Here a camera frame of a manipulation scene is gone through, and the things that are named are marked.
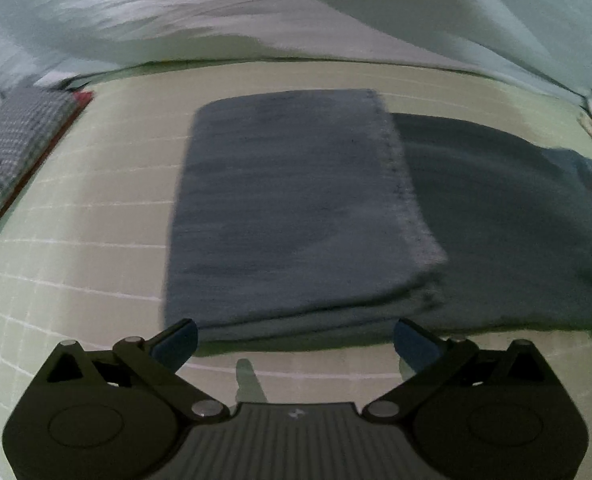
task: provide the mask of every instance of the checkered fabric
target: checkered fabric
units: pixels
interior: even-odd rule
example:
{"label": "checkered fabric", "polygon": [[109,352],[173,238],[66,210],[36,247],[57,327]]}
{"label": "checkered fabric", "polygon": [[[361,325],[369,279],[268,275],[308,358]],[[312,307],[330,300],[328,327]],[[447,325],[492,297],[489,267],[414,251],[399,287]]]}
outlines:
{"label": "checkered fabric", "polygon": [[0,211],[76,110],[69,92],[19,88],[0,105]]}

